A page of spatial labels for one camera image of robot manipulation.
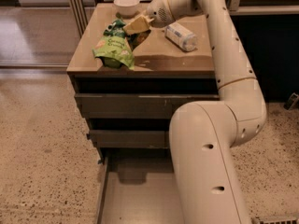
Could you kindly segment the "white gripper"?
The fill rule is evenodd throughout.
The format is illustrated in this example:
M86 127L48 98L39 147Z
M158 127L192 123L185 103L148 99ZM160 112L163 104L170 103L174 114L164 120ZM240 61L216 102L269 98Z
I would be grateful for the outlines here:
M152 0L147 9L147 15L140 14L129 21L123 30L128 35L148 31L150 24L162 28L175 21L168 0Z

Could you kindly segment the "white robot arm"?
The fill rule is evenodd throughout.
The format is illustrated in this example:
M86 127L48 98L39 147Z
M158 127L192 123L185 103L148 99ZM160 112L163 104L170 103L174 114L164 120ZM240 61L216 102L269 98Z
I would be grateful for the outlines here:
M150 25L206 15L219 98L182 105L169 127L171 157L185 224L251 224L230 148L263 128L266 105L225 0L152 0Z

